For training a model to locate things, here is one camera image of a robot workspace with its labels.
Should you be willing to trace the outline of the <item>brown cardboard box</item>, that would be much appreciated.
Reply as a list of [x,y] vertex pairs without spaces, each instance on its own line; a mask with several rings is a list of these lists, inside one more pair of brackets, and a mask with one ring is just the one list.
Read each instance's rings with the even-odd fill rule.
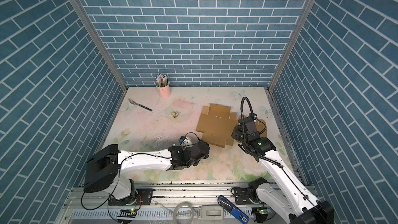
[[239,124],[247,127],[248,145],[253,149],[262,151],[271,150],[272,142],[265,136],[266,125],[258,118],[253,121],[248,116],[243,120],[237,118],[237,113],[232,113],[231,108],[223,105],[210,104],[204,106],[197,125],[197,131],[202,133],[202,139],[212,145],[224,148],[232,146],[236,141],[231,135],[234,127]]

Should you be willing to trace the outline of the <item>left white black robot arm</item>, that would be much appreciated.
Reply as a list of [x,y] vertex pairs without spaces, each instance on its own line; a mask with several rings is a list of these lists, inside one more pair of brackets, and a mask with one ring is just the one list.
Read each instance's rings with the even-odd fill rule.
[[132,205],[140,199],[133,179],[122,178],[132,171],[179,171],[195,167],[209,157],[210,146],[199,139],[192,143],[182,136],[180,145],[159,151],[120,150],[111,144],[88,158],[83,189],[85,193],[104,191],[110,205]]

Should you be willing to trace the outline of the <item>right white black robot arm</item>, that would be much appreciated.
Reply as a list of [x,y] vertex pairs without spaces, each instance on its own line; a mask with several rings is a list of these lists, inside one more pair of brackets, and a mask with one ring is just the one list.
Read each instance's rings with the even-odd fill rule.
[[251,181],[247,188],[249,199],[271,207],[287,224],[332,224],[334,208],[328,201],[320,201],[304,186],[282,160],[275,145],[260,137],[254,123],[235,126],[232,138],[257,164],[266,168],[282,193],[276,192],[262,177]]

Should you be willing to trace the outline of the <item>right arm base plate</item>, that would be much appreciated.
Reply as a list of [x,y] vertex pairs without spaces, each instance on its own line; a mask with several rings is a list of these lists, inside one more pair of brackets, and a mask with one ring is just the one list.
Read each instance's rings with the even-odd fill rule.
[[234,201],[238,205],[249,205],[249,204],[259,204],[265,205],[266,203],[261,201],[256,193],[256,191],[251,188],[241,188],[232,187],[230,192],[234,198]]

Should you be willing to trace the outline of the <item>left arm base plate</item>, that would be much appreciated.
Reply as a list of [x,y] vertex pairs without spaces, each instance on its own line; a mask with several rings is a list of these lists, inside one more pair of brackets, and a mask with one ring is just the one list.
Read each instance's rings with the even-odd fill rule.
[[109,200],[110,206],[146,206],[150,205],[152,201],[154,190],[151,188],[136,189],[132,196],[128,196],[124,199],[117,200],[111,197]]

